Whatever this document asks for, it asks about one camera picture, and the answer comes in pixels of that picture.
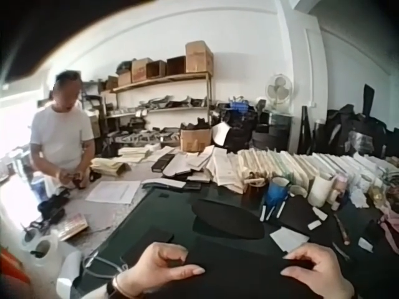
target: hand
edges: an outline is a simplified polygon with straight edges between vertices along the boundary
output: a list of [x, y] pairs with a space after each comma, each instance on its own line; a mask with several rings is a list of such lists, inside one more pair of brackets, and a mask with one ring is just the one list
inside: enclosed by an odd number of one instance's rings
[[134, 297], [172, 280], [204, 273], [205, 270], [197, 265], [168, 267], [168, 260], [179, 260], [183, 263], [187, 254], [187, 250], [180, 245], [152, 243], [144, 250], [134, 267], [118, 275], [118, 286], [127, 295]]
[[61, 184], [68, 185], [72, 180], [72, 176], [68, 171], [60, 168], [57, 171], [57, 179], [60, 181]]
[[75, 170], [74, 172], [74, 179], [78, 179], [79, 181], [83, 181], [84, 171]]
[[314, 263], [312, 270], [287, 267], [281, 274], [299, 280], [316, 294], [333, 299], [351, 299], [354, 295], [353, 286], [342, 276], [337, 256], [330, 248], [308, 243], [289, 253], [285, 259], [306, 259]]

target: fingernail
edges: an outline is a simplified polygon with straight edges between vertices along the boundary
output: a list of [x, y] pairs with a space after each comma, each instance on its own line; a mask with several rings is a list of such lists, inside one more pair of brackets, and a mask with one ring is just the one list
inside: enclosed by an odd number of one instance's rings
[[280, 274], [281, 274], [281, 275], [284, 275], [284, 276], [287, 276], [287, 275], [288, 275], [288, 272], [289, 272], [288, 269], [285, 268], [285, 269], [283, 269], [283, 271], [280, 272]]
[[194, 269], [193, 270], [193, 274], [194, 275], [200, 275], [200, 274], [202, 274], [202, 273], [205, 273], [205, 269], [204, 268], [196, 268], [196, 269]]

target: finger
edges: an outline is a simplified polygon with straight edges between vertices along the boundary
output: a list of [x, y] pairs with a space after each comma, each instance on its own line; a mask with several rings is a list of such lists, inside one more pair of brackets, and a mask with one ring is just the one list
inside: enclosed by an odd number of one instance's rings
[[294, 249], [284, 258], [288, 260], [309, 259], [318, 264], [329, 254], [328, 248], [316, 244], [306, 243]]
[[197, 265], [169, 268], [167, 271], [170, 280], [181, 280], [205, 273], [205, 269]]
[[163, 260], [186, 260], [188, 251], [183, 246], [177, 244], [155, 243], [158, 255]]
[[301, 267], [288, 267], [281, 271], [281, 275], [292, 277], [306, 285], [314, 280], [315, 272]]

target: blue mug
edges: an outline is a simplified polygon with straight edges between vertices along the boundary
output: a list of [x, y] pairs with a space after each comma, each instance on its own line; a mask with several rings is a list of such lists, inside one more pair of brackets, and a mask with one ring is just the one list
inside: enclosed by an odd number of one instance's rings
[[272, 178], [267, 190], [265, 203], [268, 206], [275, 206], [282, 202], [288, 194], [289, 180], [280, 176]]

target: oval black pad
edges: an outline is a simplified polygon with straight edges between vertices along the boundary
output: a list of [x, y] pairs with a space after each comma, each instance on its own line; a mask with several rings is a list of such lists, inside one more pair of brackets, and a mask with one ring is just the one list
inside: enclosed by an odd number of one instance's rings
[[264, 238], [262, 222], [252, 213], [239, 207], [198, 200], [191, 206], [202, 221], [223, 232], [243, 239]]

